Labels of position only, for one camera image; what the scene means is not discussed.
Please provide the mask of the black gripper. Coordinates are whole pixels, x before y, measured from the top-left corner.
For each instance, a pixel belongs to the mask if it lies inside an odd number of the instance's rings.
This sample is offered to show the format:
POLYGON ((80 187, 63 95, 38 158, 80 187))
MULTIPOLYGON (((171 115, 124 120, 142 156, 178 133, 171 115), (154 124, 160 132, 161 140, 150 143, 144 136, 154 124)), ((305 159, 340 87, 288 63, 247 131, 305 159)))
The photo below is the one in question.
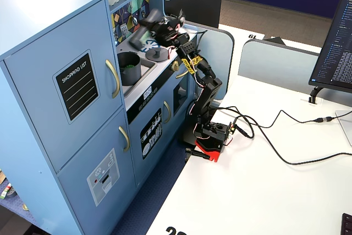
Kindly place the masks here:
POLYGON ((183 20, 147 21, 140 20, 140 25, 150 30, 150 35, 159 45, 183 45, 190 40, 188 33, 180 34, 179 30, 184 25, 183 20))

